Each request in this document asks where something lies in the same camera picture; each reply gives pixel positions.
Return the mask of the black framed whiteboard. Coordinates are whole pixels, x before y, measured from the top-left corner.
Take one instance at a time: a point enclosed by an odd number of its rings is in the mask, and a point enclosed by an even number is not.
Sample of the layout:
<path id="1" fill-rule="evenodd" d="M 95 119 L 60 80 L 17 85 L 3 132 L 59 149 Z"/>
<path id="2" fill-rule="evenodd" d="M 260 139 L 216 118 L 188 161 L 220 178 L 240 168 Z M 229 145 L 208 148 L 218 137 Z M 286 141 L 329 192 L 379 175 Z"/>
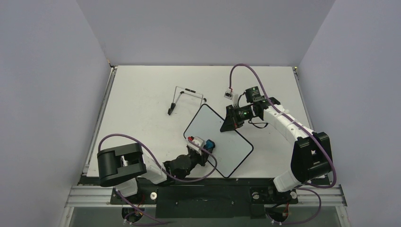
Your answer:
<path id="1" fill-rule="evenodd" d="M 217 164 L 217 171 L 224 178 L 229 178 L 235 170 L 253 152 L 252 143 L 238 131 L 220 132 L 224 119 L 209 105 L 202 104 L 183 132 L 185 138 L 197 136 L 215 143 L 212 154 L 217 159 L 209 158 L 212 165 Z"/>

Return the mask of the blue whiteboard eraser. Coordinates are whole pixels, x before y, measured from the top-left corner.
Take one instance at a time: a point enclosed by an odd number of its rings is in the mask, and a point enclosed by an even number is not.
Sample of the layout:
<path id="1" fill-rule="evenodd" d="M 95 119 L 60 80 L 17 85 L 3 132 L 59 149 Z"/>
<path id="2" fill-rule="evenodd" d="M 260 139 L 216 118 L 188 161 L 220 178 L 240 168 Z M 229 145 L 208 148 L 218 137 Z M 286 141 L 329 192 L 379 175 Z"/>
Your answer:
<path id="1" fill-rule="evenodd" d="M 206 144 L 204 145 L 204 149 L 209 151 L 210 153 L 213 151 L 213 149 L 215 148 L 215 143 L 211 140 L 207 140 Z"/>

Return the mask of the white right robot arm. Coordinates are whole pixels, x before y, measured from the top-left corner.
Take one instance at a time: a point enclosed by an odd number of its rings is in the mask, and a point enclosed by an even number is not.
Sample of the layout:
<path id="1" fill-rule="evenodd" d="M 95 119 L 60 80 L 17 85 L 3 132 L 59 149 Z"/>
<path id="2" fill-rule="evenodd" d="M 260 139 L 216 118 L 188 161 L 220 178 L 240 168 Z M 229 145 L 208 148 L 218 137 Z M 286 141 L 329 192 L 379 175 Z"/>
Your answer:
<path id="1" fill-rule="evenodd" d="M 246 89 L 243 95 L 247 105 L 239 106 L 238 94 L 230 89 L 224 93 L 232 104 L 226 107 L 220 132 L 237 130 L 245 121 L 260 118 L 293 145 L 290 168 L 275 177 L 274 185 L 266 190 L 271 201 L 278 202 L 285 197 L 286 191 L 332 171 L 331 145 L 326 133 L 303 126 L 276 98 L 261 95 L 258 87 Z"/>

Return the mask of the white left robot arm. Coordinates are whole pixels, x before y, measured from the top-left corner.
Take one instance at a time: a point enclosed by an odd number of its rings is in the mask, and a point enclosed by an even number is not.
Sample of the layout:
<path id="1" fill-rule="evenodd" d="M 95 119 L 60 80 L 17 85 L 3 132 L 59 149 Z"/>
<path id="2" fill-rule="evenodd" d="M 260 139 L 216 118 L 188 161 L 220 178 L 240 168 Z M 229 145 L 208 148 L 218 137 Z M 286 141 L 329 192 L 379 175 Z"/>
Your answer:
<path id="1" fill-rule="evenodd" d="M 155 185 L 169 185 L 174 179 L 166 172 L 184 180 L 197 165 L 205 166 L 209 154 L 190 143 L 187 144 L 187 150 L 188 154 L 164 162 L 161 168 L 143 153 L 138 143 L 101 150 L 97 154 L 100 186 L 114 186 L 128 203 L 136 203 L 141 197 L 136 180 L 138 176 Z"/>

